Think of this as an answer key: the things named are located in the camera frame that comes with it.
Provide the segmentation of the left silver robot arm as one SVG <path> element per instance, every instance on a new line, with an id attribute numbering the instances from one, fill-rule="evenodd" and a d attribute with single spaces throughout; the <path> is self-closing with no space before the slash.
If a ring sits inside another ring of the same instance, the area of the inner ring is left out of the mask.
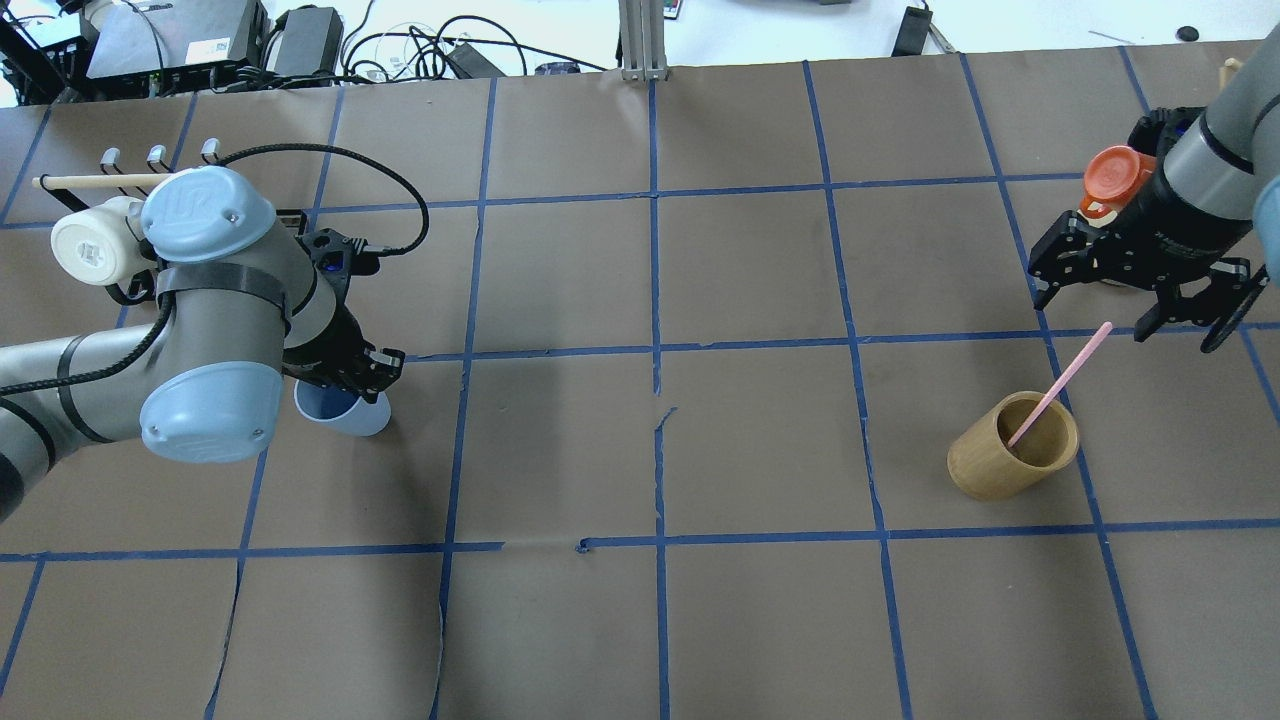
<path id="1" fill-rule="evenodd" d="M 104 287 L 150 275 L 157 315 L 3 347 L 3 516 L 92 445 L 140 439 L 177 462 L 255 457 L 273 441 L 287 379 L 314 421 L 342 398 L 340 432 L 365 414 L 378 433 L 404 354 L 365 338 L 349 282 L 324 266 L 316 240 L 227 163 L 60 219 L 50 245 L 69 275 Z"/>

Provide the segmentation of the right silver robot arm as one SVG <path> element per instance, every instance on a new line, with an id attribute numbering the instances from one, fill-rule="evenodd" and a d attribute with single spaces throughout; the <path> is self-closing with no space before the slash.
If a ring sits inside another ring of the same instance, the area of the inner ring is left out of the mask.
<path id="1" fill-rule="evenodd" d="M 1277 278 L 1279 41 L 1271 32 L 1203 108 L 1156 108 L 1096 154 L 1082 200 L 1029 252 L 1033 306 L 1069 286 L 1149 291 L 1135 341 L 1178 323 L 1220 347 Z"/>

